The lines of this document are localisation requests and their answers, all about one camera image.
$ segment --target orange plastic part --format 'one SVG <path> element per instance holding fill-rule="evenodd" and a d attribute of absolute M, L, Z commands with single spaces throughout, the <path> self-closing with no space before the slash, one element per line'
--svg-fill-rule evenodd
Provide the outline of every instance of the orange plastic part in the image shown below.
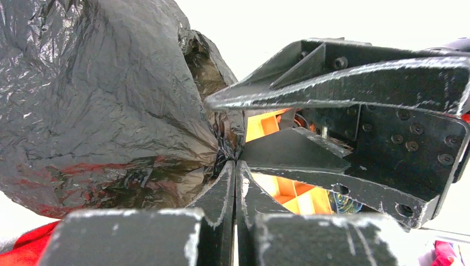
<path fill-rule="evenodd" d="M 283 109 L 249 117 L 246 142 L 279 131 L 279 115 L 288 110 Z M 278 176 L 253 173 L 253 178 L 277 202 L 295 214 L 333 213 L 328 191 L 323 188 Z"/>
<path fill-rule="evenodd" d="M 289 109 L 283 109 L 249 117 L 246 142 L 279 131 L 279 124 L 276 116 L 283 114 L 288 110 Z"/>

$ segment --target cable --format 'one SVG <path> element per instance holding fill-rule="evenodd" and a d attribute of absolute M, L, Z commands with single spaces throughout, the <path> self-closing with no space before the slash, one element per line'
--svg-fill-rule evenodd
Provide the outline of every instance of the cable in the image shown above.
<path fill-rule="evenodd" d="M 336 203 L 337 213 L 358 213 L 362 209 L 362 203 L 359 203 L 351 198 L 345 197 L 339 193 L 333 194 Z"/>

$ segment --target hole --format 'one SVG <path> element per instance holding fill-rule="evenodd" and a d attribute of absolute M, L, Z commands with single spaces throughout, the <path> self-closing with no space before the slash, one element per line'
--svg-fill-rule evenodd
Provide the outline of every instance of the hole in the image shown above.
<path fill-rule="evenodd" d="M 343 186 L 343 185 L 340 185 L 340 184 L 336 184 L 333 186 L 333 191 L 336 192 L 336 193 L 339 193 L 341 195 L 348 195 L 349 194 L 349 188 Z"/>
<path fill-rule="evenodd" d="M 405 217 L 411 217 L 413 216 L 413 210 L 405 204 L 398 204 L 396 207 L 396 211 L 398 212 L 399 215 L 405 216 Z"/>

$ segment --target black metal bracket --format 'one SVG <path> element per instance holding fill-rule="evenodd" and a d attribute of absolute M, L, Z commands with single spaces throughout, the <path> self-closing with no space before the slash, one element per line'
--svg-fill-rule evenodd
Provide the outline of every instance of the black metal bracket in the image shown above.
<path fill-rule="evenodd" d="M 251 170 L 341 186 L 418 228 L 439 213 L 468 160 L 470 127 L 456 116 L 469 109 L 469 81 L 470 53 L 309 39 L 206 103 L 215 110 L 304 108 L 326 139 L 290 130 L 251 141 L 241 157 Z M 338 154 L 346 151 L 335 140 L 350 154 Z"/>

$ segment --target white background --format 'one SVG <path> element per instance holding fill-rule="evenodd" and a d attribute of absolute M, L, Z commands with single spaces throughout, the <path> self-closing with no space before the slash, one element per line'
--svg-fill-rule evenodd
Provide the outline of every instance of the white background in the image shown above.
<path fill-rule="evenodd" d="M 470 1 L 177 0 L 192 28 L 208 36 L 238 79 L 290 42 L 338 38 L 423 49 L 470 37 Z M 470 177 L 452 185 L 440 216 L 426 226 L 470 234 Z M 52 221 L 0 193 L 0 238 Z"/>

